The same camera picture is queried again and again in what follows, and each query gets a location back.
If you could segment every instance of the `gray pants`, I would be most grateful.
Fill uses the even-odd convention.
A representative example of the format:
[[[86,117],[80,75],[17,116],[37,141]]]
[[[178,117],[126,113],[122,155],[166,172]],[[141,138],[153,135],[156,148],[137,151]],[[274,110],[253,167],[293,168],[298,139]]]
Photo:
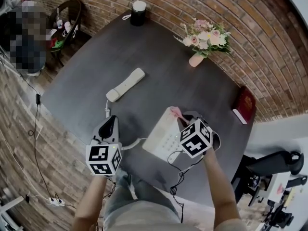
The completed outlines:
[[[119,209],[120,207],[134,203],[139,200],[166,206],[178,216],[178,213],[175,210],[171,201],[166,198],[159,190],[157,190],[147,182],[141,180],[137,176],[132,176],[131,178],[131,183],[135,188],[135,194],[138,199],[133,199],[131,195],[128,185],[128,178],[121,177],[116,182],[116,190],[106,203],[104,214],[105,218],[107,218],[113,211]]]

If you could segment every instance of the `black cable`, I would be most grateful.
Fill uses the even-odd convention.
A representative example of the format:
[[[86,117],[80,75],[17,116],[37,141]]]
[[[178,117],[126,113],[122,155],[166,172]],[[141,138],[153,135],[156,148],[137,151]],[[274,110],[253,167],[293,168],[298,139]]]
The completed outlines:
[[[176,194],[177,194],[177,190],[178,190],[177,187],[184,181],[184,179],[185,179],[185,174],[191,169],[191,167],[197,165],[198,163],[200,163],[200,162],[202,161],[203,156],[202,156],[196,163],[190,165],[190,167],[189,167],[187,170],[185,170],[185,171],[183,172],[179,167],[177,167],[177,166],[175,166],[175,165],[173,165],[172,163],[169,162],[169,158],[171,157],[171,155],[173,155],[174,153],[177,153],[177,152],[183,153],[183,151],[174,151],[173,153],[171,153],[171,154],[169,155],[169,157],[168,157],[168,159],[167,159],[167,162],[168,162],[172,167],[174,167],[174,168],[176,168],[178,171],[180,171],[180,172],[179,172],[179,180],[178,180],[178,182],[177,182],[174,186],[170,187],[169,192],[170,192],[170,194],[173,196],[173,199],[175,200],[175,202],[182,208],[181,223],[183,223],[183,219],[184,219],[184,203],[178,202],[178,201],[176,200],[176,198],[175,198],[175,196],[176,196]]]
[[[1,50],[0,53],[3,55],[3,65],[4,65],[4,63],[5,63],[5,58],[4,58],[4,56],[6,56],[6,58],[9,60],[9,62],[11,62],[11,60],[10,60],[10,59],[8,58],[8,56],[5,54],[5,52],[3,51],[3,49],[0,48],[0,50]],[[28,81],[26,81],[26,79],[25,79],[24,76],[18,71],[18,69],[17,69],[17,68],[15,68],[15,69],[16,69],[16,71],[19,73],[19,75],[20,75],[20,77],[23,79],[23,81],[24,81],[25,83],[27,83],[27,85],[28,85],[30,88],[32,88],[32,90],[34,90],[36,94],[38,94],[38,91],[37,91],[33,86],[31,86],[31,85],[29,84]],[[38,159],[37,159],[37,149],[36,149],[36,141],[37,141],[37,139],[36,139],[36,137],[35,137],[35,133],[36,133],[36,128],[37,128],[37,116],[38,116],[38,111],[39,111],[39,108],[38,108],[38,107],[39,107],[39,104],[37,103],[37,111],[36,111],[36,114],[35,114],[34,130],[29,130],[29,131],[28,131],[28,135],[29,135],[29,136],[33,136],[33,138],[34,138],[34,157],[35,157],[35,161],[36,161],[36,164],[37,164],[37,167],[38,167],[38,171],[39,171],[39,173],[40,173],[40,175],[41,175],[41,177],[42,177],[42,179],[43,179],[43,182],[44,182],[44,184],[45,184],[45,186],[46,186],[46,190],[47,190],[47,192],[48,192],[48,194],[49,194],[49,196],[50,196],[50,199],[53,201],[53,198],[52,198],[51,193],[50,193],[50,191],[49,191],[49,189],[48,189],[47,183],[46,183],[46,181],[45,181],[45,179],[44,179],[44,177],[43,177],[43,174],[42,174],[42,172],[41,172],[41,170],[40,170],[40,168],[39,168],[39,163],[38,163]]]
[[[111,180],[111,178],[107,178],[107,179],[110,180],[110,181],[113,183],[113,186],[112,186],[112,188],[111,188],[111,192],[110,192],[109,194],[105,195],[105,196],[103,197],[103,200],[104,200],[106,197],[109,197],[109,198],[110,198],[110,196],[114,193],[114,191],[115,191],[115,189],[116,189],[116,183],[113,182],[113,181]],[[96,222],[96,230],[99,230],[98,221]]]
[[[38,167],[38,171],[39,171],[39,173],[40,173],[40,175],[41,175],[41,177],[42,177],[42,179],[43,179],[43,182],[44,182],[44,184],[45,184],[45,186],[46,186],[46,190],[47,190],[47,192],[48,192],[48,194],[49,194],[49,197],[51,198],[51,200],[53,201],[53,197],[51,196],[51,193],[50,193],[50,191],[49,191],[49,188],[48,188],[48,186],[47,186],[47,183],[46,183],[46,181],[45,181],[45,178],[44,178],[44,176],[43,176],[43,174],[42,174],[42,172],[41,172],[41,170],[40,170],[40,168],[39,168],[39,162],[38,162],[38,159],[37,159],[37,148],[36,148],[36,144],[37,144],[37,139],[36,139],[36,137],[35,137],[35,133],[36,133],[36,129],[37,129],[37,117],[38,117],[38,111],[39,111],[39,105],[37,104],[37,112],[36,112],[36,114],[35,114],[35,123],[34,123],[34,130],[29,130],[28,131],[28,135],[29,136],[33,136],[33,138],[34,138],[34,158],[35,158],[35,161],[36,161],[36,163],[37,163],[37,167]]]

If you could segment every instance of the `dark wooden table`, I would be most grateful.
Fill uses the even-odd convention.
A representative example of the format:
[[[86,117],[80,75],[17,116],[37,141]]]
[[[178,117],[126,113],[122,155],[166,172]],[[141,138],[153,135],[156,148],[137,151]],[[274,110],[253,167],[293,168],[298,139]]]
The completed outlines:
[[[43,104],[68,130],[89,144],[93,129],[105,118],[106,93],[140,67],[145,78],[111,103],[119,117],[121,142],[147,137],[169,106],[195,110],[220,135],[217,157],[231,180],[243,156],[252,121],[242,125],[231,110],[238,86],[213,62],[188,64],[193,55],[155,22],[130,25],[122,16],[90,39],[65,65],[42,97]],[[175,165],[196,160],[180,155]],[[124,153],[123,166],[150,184],[169,191],[178,180],[176,169],[137,146]],[[205,167],[193,167],[177,195],[212,205]]]

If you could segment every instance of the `small black device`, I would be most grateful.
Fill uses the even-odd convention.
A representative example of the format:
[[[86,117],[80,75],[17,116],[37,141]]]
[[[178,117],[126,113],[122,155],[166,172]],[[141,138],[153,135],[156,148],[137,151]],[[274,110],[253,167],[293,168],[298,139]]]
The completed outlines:
[[[27,194],[27,195],[26,195],[26,197],[25,197],[25,201],[26,201],[27,203],[29,203],[29,201],[30,201],[29,194]]]
[[[145,22],[145,8],[146,3],[142,1],[135,1],[131,9],[130,23],[133,26],[141,26]]]
[[[36,94],[36,103],[40,105],[40,95],[38,93]]]

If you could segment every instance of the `red brick wall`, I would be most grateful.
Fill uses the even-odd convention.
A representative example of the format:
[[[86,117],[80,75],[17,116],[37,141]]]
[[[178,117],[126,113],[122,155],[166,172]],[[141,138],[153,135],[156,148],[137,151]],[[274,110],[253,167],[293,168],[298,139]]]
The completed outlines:
[[[36,0],[48,13],[65,0]],[[135,0],[82,0],[82,30],[94,35]],[[257,98],[256,121],[308,110],[306,28],[288,0],[144,0],[151,18],[183,35],[181,22],[205,18],[231,32],[232,56],[215,53],[217,63]]]

